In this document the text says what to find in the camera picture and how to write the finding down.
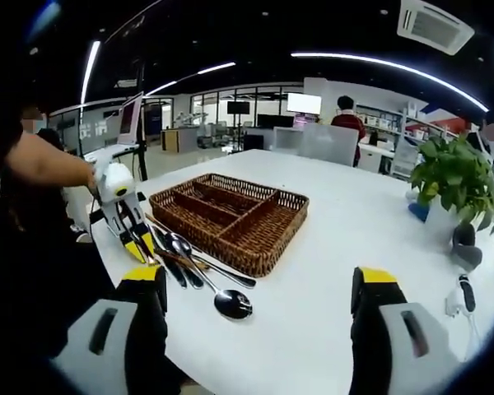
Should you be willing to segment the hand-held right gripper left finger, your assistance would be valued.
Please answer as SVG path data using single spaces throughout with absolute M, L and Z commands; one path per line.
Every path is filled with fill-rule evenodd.
M 96 301 L 68 329 L 52 365 L 81 394 L 149 394 L 159 387 L 167 325 L 165 270 L 127 272 L 113 300 Z

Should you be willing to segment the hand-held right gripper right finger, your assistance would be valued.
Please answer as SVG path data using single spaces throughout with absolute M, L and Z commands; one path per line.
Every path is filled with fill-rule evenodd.
M 350 394 L 438 393 L 462 365 L 446 329 L 386 271 L 354 269 L 351 315 Z

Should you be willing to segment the person's left hand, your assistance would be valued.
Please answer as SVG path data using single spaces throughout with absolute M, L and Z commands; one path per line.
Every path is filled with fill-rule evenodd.
M 97 196 L 99 194 L 96 169 L 92 164 L 88 162 L 86 162 L 84 166 L 84 185 L 88 188 L 93 196 Z

